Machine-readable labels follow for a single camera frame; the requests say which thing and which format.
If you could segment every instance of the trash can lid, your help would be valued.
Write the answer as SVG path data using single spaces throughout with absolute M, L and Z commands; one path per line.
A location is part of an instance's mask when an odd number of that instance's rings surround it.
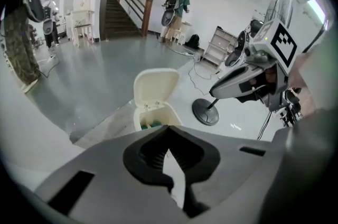
M 175 89 L 179 73 L 171 68 L 154 68 L 142 71 L 134 81 L 134 99 L 138 107 L 155 106 L 164 102 Z

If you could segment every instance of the white trash can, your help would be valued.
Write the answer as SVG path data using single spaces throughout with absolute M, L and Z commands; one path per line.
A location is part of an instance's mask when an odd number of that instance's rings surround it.
M 141 126 L 155 122 L 162 125 L 182 125 L 174 108 L 166 102 L 179 78 L 179 73 L 171 68 L 148 69 L 137 75 L 134 81 L 136 131 L 142 130 Z

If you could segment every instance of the green shirt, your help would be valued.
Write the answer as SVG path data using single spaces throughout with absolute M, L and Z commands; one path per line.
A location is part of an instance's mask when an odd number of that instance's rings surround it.
M 176 14 L 179 17 L 182 17 L 183 15 L 183 7 L 190 5 L 190 0 L 180 0 L 180 6 L 177 10 L 175 10 Z

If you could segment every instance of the khaki shorts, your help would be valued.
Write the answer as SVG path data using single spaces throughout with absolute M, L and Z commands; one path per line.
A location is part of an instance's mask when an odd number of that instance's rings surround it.
M 169 24 L 169 28 L 173 30 L 179 30 L 182 24 L 182 18 L 178 15 L 174 15 L 173 20 L 171 20 L 171 23 Z

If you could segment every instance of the camouflage pants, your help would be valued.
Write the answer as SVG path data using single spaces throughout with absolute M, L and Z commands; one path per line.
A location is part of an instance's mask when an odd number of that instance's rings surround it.
M 29 85 L 40 76 L 28 32 L 28 17 L 19 7 L 4 19 L 8 58 L 20 80 Z

